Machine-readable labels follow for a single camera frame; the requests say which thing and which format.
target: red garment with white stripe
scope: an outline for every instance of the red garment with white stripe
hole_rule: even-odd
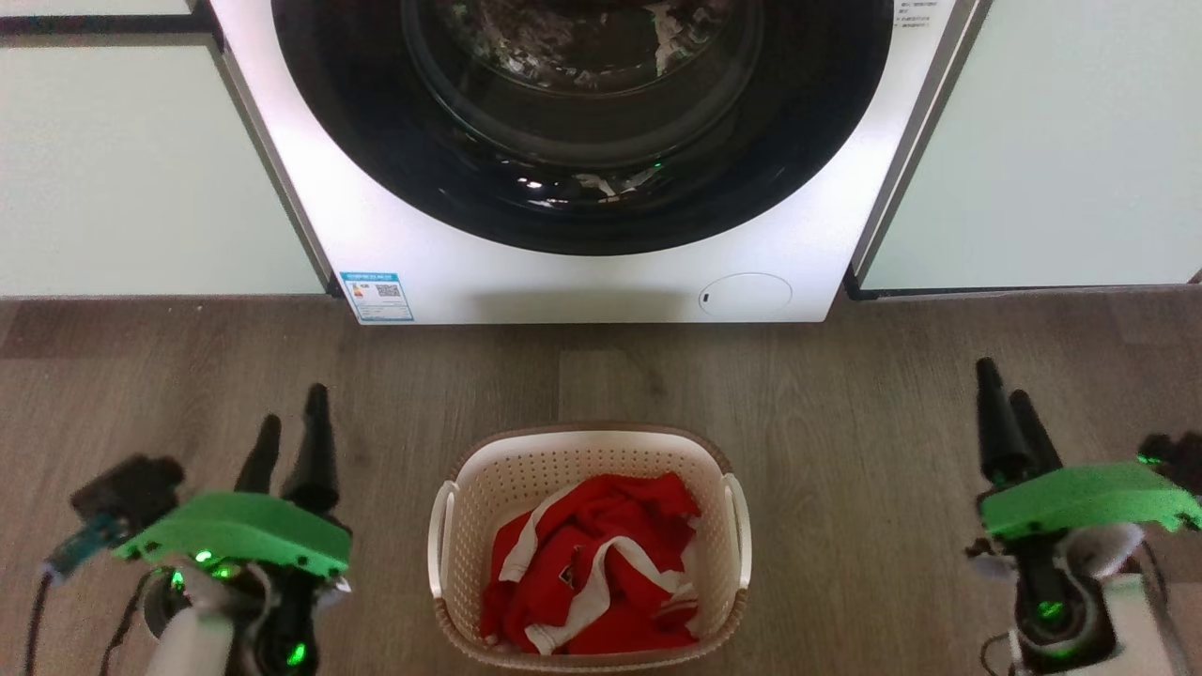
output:
[[[481,635],[542,654],[696,642],[688,559],[698,516],[676,474],[602,475],[552,494],[498,532]]]

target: white washing machine panel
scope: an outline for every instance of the white washing machine panel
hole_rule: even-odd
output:
[[[791,197],[708,239],[597,257],[486,241],[405,203],[347,158],[309,111],[280,51],[270,0],[212,2],[320,245],[363,324],[552,324],[822,321],[954,0],[895,2],[888,60],[867,113],[839,153]],[[791,290],[787,301],[749,301],[750,312],[706,310],[700,297],[708,286],[749,273],[779,278]],[[780,297],[775,285],[764,289]]]

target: front-loading washing machine door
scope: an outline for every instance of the front-loading washing machine door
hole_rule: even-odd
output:
[[[620,255],[763,213],[858,124],[893,0],[273,0],[329,136],[433,218]]]

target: perforated basket wall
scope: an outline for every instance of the perforated basket wall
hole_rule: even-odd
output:
[[[481,593],[496,530],[534,509],[557,490],[599,474],[659,476],[677,473],[702,510],[697,529],[696,587],[701,617],[698,642],[686,648],[614,656],[531,656],[501,652],[480,636]],[[726,458],[709,443],[665,427],[590,425],[513,432],[477,446],[453,475],[454,482],[438,538],[435,594],[439,623],[447,638],[481,662],[538,671],[614,671],[677,664],[713,651],[733,634],[745,603],[750,541],[740,556]],[[743,528],[744,538],[750,529]]]

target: white cabinet door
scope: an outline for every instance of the white cabinet door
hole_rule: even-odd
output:
[[[186,14],[194,0],[2,0],[0,17]]]
[[[862,287],[1188,281],[1200,26],[1197,0],[994,0]]]
[[[204,46],[0,49],[0,296],[323,290]]]

